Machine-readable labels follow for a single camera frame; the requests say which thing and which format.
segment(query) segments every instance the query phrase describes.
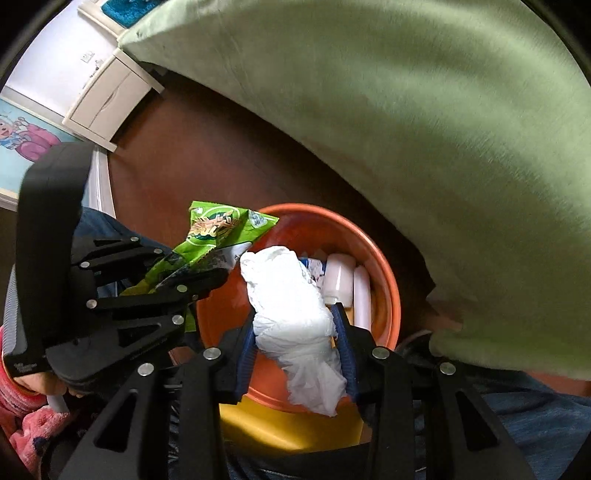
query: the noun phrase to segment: snack wrapper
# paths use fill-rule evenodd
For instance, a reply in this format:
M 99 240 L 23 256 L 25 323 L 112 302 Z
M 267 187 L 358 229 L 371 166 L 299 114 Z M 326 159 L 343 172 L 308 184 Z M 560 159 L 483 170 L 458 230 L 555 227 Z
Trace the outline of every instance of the snack wrapper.
M 193 202 L 189 211 L 191 228 L 187 239 L 122 295 L 151 293 L 189 273 L 214 268 L 231 271 L 240 256 L 279 221 L 271 215 L 220 203 Z M 187 322 L 187 331 L 192 330 L 194 319 L 192 325 Z

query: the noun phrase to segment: green blanket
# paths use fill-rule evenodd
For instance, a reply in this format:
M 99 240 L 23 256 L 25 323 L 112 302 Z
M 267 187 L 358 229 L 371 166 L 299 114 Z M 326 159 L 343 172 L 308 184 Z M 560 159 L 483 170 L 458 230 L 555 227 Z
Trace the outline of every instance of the green blanket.
M 169 0 L 121 47 L 312 150 L 424 255 L 431 348 L 591 378 L 591 90 L 518 0 Z

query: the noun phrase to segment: blue gripper pad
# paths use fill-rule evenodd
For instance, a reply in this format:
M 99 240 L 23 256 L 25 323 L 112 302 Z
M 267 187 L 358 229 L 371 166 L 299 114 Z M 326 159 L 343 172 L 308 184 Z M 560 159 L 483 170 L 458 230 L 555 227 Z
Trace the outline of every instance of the blue gripper pad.
M 236 398 L 242 398 L 248 392 L 248 386 L 251 383 L 252 370 L 255 366 L 256 352 L 258 348 L 255 343 L 255 332 L 252 328 L 252 322 L 246 331 L 242 351 L 236 362 Z
M 357 385 L 357 364 L 355 362 L 355 353 L 353 352 L 349 343 L 349 338 L 347 337 L 346 328 L 350 327 L 349 319 L 341 304 L 331 306 L 330 312 L 333 314 L 333 322 L 335 323 L 336 328 L 337 338 L 335 344 L 340 355 L 340 367 L 343 376 L 347 380 L 345 391 L 351 397 L 351 400 L 356 402 L 359 396 L 359 388 Z

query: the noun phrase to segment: orange bowl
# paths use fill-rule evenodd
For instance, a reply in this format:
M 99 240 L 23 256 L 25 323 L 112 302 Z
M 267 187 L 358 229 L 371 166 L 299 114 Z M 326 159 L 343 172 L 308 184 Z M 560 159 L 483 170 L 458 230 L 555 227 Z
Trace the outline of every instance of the orange bowl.
M 313 257 L 322 250 L 327 254 L 345 253 L 357 259 L 370 276 L 374 296 L 372 335 L 378 345 L 394 349 L 400 331 L 400 297 L 392 269 L 373 240 L 357 225 L 330 210 L 302 203 L 284 203 L 263 208 L 263 213 L 279 217 L 251 251 L 284 245 Z M 250 311 L 246 283 L 240 266 L 228 282 L 197 302 L 199 331 L 206 347 L 217 345 L 226 330 L 239 327 Z M 273 360 L 259 353 L 247 396 L 257 403 L 292 413 L 308 411 L 288 401 L 285 373 Z

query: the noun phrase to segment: person's hand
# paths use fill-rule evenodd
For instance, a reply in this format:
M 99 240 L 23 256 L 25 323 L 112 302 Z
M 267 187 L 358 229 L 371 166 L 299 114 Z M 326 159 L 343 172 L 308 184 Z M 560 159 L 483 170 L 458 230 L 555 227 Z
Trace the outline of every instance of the person's hand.
M 64 395 L 68 387 L 51 372 L 25 375 L 14 378 L 15 383 L 42 395 Z

